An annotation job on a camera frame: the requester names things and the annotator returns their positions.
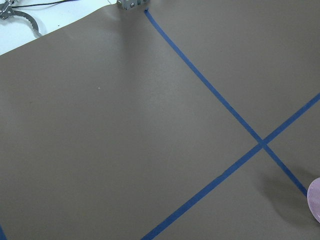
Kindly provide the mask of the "pink pen holder cup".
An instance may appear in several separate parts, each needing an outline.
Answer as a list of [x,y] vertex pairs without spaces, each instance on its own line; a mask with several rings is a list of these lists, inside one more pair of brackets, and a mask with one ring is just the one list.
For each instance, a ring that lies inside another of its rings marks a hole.
[[314,219],[320,222],[320,178],[314,179],[307,189],[307,204]]

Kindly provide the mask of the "aluminium frame post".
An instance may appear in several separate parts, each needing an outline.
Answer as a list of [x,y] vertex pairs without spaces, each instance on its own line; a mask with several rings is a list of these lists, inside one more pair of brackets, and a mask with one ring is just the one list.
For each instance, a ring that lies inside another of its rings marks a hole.
[[141,5],[145,5],[149,1],[150,0],[117,0],[116,4],[124,10],[131,10]]

